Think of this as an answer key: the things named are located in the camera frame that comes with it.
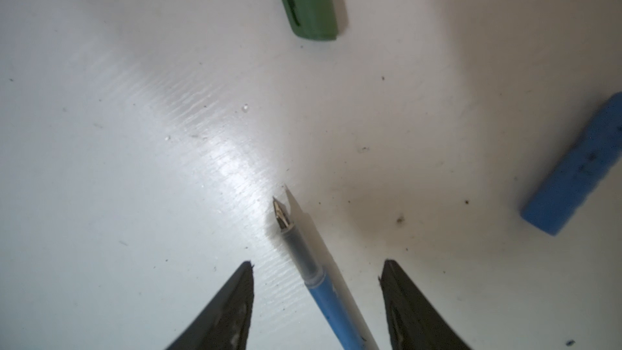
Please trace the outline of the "blue fountain pen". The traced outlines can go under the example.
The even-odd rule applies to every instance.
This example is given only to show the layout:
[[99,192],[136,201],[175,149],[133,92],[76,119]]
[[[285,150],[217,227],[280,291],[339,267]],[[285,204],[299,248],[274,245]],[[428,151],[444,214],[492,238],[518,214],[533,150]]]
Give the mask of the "blue fountain pen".
[[325,267],[320,264],[303,234],[283,205],[272,200],[280,235],[306,288],[343,349],[365,349],[365,341],[348,313]]

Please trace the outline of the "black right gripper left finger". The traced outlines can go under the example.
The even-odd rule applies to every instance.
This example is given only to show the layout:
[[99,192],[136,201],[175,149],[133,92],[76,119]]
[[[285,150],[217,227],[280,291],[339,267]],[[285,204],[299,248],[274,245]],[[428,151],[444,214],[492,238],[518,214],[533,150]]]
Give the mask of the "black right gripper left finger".
[[254,304],[254,272],[243,262],[169,350],[245,350]]

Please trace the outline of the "blue pen cap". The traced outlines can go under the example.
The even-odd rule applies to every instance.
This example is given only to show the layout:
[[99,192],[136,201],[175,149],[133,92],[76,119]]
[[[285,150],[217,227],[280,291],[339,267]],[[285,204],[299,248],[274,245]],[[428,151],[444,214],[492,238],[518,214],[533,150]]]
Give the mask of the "blue pen cap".
[[613,94],[588,122],[520,212],[555,236],[621,157],[621,94]]

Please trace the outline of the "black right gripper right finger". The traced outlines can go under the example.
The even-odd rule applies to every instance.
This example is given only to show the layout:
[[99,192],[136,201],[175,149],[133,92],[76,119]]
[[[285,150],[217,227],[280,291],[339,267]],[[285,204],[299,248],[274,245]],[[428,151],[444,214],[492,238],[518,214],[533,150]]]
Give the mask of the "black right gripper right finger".
[[393,349],[470,349],[396,261],[384,262],[379,283]]

